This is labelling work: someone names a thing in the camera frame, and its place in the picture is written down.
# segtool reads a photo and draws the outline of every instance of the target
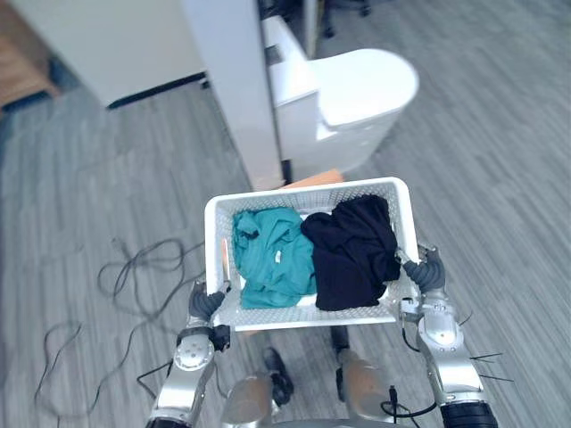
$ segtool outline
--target wire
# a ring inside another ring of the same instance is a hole
[[[160,328],[165,333],[174,333],[177,334],[177,331],[173,330],[172,328],[167,327],[158,322],[158,318],[164,312],[164,310],[169,306],[172,299],[175,295],[180,292],[187,284],[192,283],[194,280],[200,278],[204,275],[204,270],[202,270],[199,274],[194,275],[190,278],[186,278],[186,270],[185,270],[185,257],[186,255],[194,252],[202,245],[204,242],[198,243],[189,249],[186,249],[184,244],[179,241],[178,239],[165,239],[154,243],[148,247],[143,248],[139,251],[135,256],[130,258],[127,245],[119,240],[114,239],[113,243],[119,250],[122,252],[123,256],[127,259],[125,262],[111,262],[105,264],[97,274],[97,289],[99,292],[102,293],[103,296],[110,298],[112,300],[113,306],[120,311],[132,316],[140,317],[142,320],[136,324],[130,331],[127,340],[126,349],[121,356],[119,362],[107,372],[107,374],[101,379],[98,383],[97,388],[95,389],[95,395],[89,405],[85,408],[85,410],[80,411],[78,413],[64,413],[57,408],[57,406],[48,398],[44,396],[42,390],[49,383],[50,378],[54,374],[54,370],[60,361],[60,356],[64,352],[66,348],[68,348],[79,336],[82,331],[82,324],[76,320],[68,320],[62,323],[56,324],[52,326],[44,335],[44,372],[37,384],[36,392],[34,393],[34,402],[37,406],[43,408],[48,414],[52,415],[54,418],[57,419],[57,427],[59,428],[60,423],[62,420],[77,420],[84,417],[90,416],[99,400],[101,390],[103,386],[111,379],[114,375],[116,375],[123,367],[125,362],[128,359],[129,352],[131,350],[133,338],[135,333],[141,329],[141,327],[145,325],[154,325]],[[154,252],[158,251],[161,248],[165,248],[168,246],[172,246],[176,250],[176,255],[172,257],[154,257]],[[120,268],[120,272],[118,273],[112,291],[105,288],[103,286],[103,273],[110,268]],[[169,292],[165,300],[162,304],[156,309],[148,309],[143,305],[141,301],[141,296],[139,292],[139,282],[137,280],[137,269],[138,268],[152,268],[160,273],[172,273],[179,271],[179,279],[177,284],[173,287],[173,289]],[[131,308],[124,304],[119,303],[118,297],[120,296],[121,292],[123,292],[128,284],[129,278],[132,278],[132,283],[134,285],[134,295],[135,295],[135,302],[137,307]],[[48,344],[50,342],[50,338],[52,334],[62,329],[71,330],[72,333],[65,339],[63,345],[56,351],[54,358],[51,358]],[[155,371],[164,368],[165,365],[157,368]],[[145,390],[150,393],[151,396],[154,393],[151,391],[150,388],[146,384],[144,384],[141,379],[150,373],[154,373],[151,371],[147,374],[143,374],[138,376],[137,382],[141,384],[145,388]]]
[[[409,343],[409,341],[407,340],[407,332],[404,330],[404,327],[402,328],[402,339],[404,340],[404,342],[406,343],[406,345],[407,345],[410,349],[414,350],[415,352],[420,352],[420,349],[419,349],[419,348],[415,348],[415,347],[412,346],[412,345]]]
[[[473,311],[473,310],[470,310],[470,315],[468,315],[468,316],[466,317],[466,319],[465,319],[464,321],[462,321],[459,325],[462,326],[462,325],[464,325],[465,323],[467,323],[473,315],[474,315],[474,311]]]
[[[478,373],[478,376],[485,377],[486,379],[493,379],[494,381],[503,381],[503,382],[510,382],[510,383],[516,382],[513,379],[507,379],[505,377],[489,376],[488,374]]]
[[[228,394],[220,388],[219,369],[216,361],[214,361],[214,369],[216,370],[216,389],[218,390],[218,394],[220,394],[223,399],[228,399]]]
[[[398,408],[401,408],[402,410],[404,410],[405,412],[409,412],[409,414],[411,413],[408,407],[403,406],[402,404],[398,405]],[[410,420],[412,421],[412,423],[414,424],[414,426],[416,426],[417,428],[420,428],[420,425],[418,424],[418,422],[415,420],[414,416],[410,417]]]
[[[393,424],[396,424],[396,413],[399,409],[399,399],[396,393],[396,388],[394,385],[391,385],[389,388],[389,396],[391,398],[391,405],[393,406]]]
[[[470,357],[470,359],[476,359],[476,360],[481,360],[481,361],[485,361],[483,358],[489,358],[489,357],[498,357],[500,355],[503,355],[503,352],[494,352],[493,354],[485,354],[485,355],[479,355],[477,357]]]
[[[383,401],[381,403],[381,408],[383,409],[383,411],[388,414],[389,416],[395,416],[396,417],[400,417],[400,418],[413,418],[413,417],[417,417],[417,416],[422,416],[425,415],[427,413],[432,412],[435,408],[436,408],[436,401],[434,403],[432,403],[430,406],[428,406],[427,408],[423,408],[422,410],[419,410],[418,412],[411,412],[408,413],[407,415],[404,414],[395,414],[393,413],[391,410],[387,410],[385,408],[385,406],[391,406],[391,402],[390,401]]]
[[[149,370],[146,373],[141,374],[140,376],[138,376],[137,378],[137,383],[139,385],[141,385],[143,387],[143,389],[153,398],[156,399],[157,395],[153,392],[153,390],[151,390],[151,388],[149,387],[149,385],[147,385],[146,383],[143,382],[143,378],[147,377],[148,375],[152,375],[153,373],[158,372],[159,370],[162,370],[164,367],[166,366],[170,366],[172,364],[172,359],[170,359],[169,361],[167,361],[166,363],[164,363],[162,366],[158,366],[156,368],[154,368],[153,370]]]

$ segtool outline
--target white toilet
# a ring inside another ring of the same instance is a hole
[[[400,56],[359,49],[308,61],[280,17],[264,21],[266,45],[281,62],[269,67],[284,159],[294,179],[363,163],[418,91],[418,75]]]

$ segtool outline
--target cabinet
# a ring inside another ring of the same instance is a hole
[[[57,96],[49,79],[49,52],[26,23],[0,1],[0,108],[37,92]]]

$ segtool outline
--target black chair leg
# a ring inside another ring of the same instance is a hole
[[[369,0],[362,0],[362,5],[359,9],[360,16],[367,16],[371,13],[371,4]]]
[[[324,0],[323,2],[323,36],[326,38],[331,38],[335,35],[335,30],[333,28],[333,23],[331,22],[331,7],[333,6],[332,0]]]

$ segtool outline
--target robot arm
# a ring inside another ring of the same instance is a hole
[[[214,369],[214,352],[229,344],[229,331],[210,327],[212,313],[224,299],[221,292],[207,296],[195,284],[186,328],[177,338],[169,375],[153,405],[146,428],[193,428],[200,414],[206,383]]]
[[[402,301],[401,319],[418,323],[418,349],[425,358],[428,379],[445,426],[470,422],[473,426],[497,427],[464,343],[464,334],[456,322],[456,310],[444,290],[445,272],[438,250],[421,250],[426,260],[418,264],[401,254],[407,275],[421,292],[419,301]]]

